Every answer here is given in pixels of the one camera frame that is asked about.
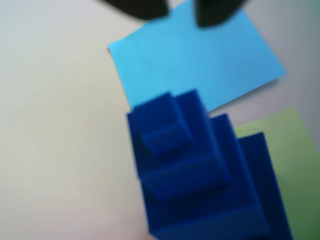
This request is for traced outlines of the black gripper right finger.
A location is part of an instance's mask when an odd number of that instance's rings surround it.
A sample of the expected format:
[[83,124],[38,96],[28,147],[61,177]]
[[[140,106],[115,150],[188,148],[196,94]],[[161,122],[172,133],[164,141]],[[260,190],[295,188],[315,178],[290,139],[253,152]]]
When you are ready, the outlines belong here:
[[195,18],[199,27],[213,27],[228,21],[246,0],[195,0]]

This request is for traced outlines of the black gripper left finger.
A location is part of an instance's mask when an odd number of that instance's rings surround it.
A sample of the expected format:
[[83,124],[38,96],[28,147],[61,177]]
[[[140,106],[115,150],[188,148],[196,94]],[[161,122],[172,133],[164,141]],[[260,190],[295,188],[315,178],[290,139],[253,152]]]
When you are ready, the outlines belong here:
[[166,0],[101,0],[104,4],[139,20],[153,20],[167,16],[169,6]]

